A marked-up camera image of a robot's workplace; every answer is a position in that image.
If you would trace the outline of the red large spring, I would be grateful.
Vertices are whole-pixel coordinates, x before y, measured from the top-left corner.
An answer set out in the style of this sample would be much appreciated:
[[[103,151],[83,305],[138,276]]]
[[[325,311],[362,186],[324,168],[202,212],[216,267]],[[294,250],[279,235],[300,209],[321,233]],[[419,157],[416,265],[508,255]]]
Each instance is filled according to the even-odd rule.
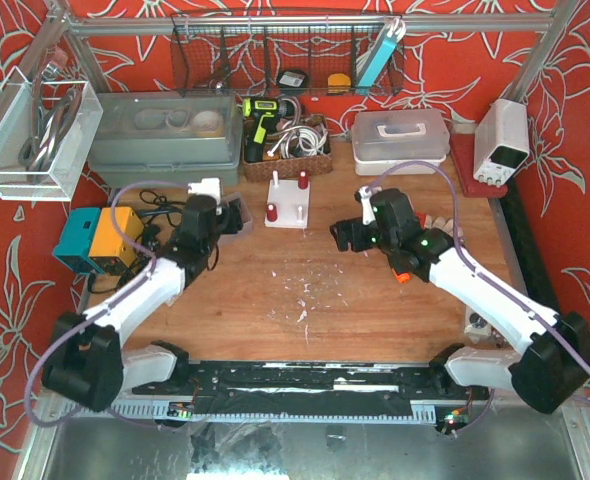
[[[300,190],[307,190],[310,186],[309,174],[306,170],[299,172],[297,185]]]
[[[268,203],[266,206],[266,221],[268,223],[274,223],[278,219],[277,206],[274,203]]]

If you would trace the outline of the orange black screwdriver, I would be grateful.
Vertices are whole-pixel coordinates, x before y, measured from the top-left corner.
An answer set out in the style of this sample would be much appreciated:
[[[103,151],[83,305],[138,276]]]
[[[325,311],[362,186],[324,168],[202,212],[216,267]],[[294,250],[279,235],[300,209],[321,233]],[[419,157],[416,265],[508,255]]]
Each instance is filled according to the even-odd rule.
[[[411,279],[411,275],[408,272],[396,273],[395,278],[398,283],[404,284]]]

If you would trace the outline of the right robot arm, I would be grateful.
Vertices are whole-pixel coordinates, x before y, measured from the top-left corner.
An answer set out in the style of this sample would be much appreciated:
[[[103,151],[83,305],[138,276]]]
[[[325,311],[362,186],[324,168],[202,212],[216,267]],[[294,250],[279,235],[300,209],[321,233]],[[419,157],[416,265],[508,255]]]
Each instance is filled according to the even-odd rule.
[[[330,233],[340,251],[378,249],[397,278],[415,276],[454,296],[510,345],[476,349],[453,344],[430,362],[442,390],[452,384],[514,391],[534,410],[553,413],[589,378],[590,332],[578,313],[562,315],[490,273],[439,228],[420,225],[397,188],[357,192],[359,217]]]

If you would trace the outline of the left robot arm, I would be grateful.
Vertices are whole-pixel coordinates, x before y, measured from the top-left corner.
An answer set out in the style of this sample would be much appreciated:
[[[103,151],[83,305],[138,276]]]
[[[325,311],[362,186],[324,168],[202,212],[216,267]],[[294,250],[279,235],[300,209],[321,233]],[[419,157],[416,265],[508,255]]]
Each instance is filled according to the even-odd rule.
[[[165,341],[139,350],[123,347],[160,306],[214,268],[220,237],[249,232],[249,219],[240,195],[223,202],[209,195],[189,197],[179,226],[146,267],[102,303],[57,319],[39,361],[42,385],[94,412],[107,410],[125,390],[183,388],[190,380],[185,350]]]

